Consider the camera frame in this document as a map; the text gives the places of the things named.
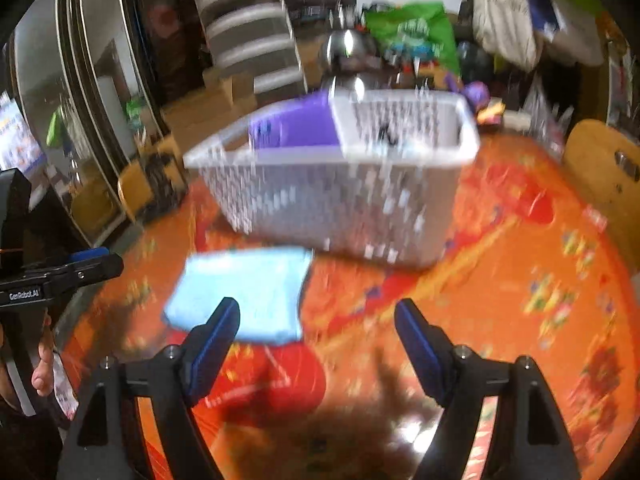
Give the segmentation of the person's left hand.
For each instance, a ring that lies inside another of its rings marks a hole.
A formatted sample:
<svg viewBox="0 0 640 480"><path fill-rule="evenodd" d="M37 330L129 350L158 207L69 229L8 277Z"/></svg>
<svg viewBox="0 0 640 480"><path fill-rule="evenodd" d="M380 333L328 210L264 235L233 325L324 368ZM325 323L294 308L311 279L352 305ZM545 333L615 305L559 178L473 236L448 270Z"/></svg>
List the person's left hand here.
<svg viewBox="0 0 640 480"><path fill-rule="evenodd" d="M43 320L41 337L38 344L39 362L32 372L32 379L30 380L32 382L32 388L36 390L38 396L42 396L43 398L53 391L53 350L54 338L51 332L51 317L47 314ZM1 396L14 410L20 408L20 400L18 400L4 360L1 360Z"/></svg>

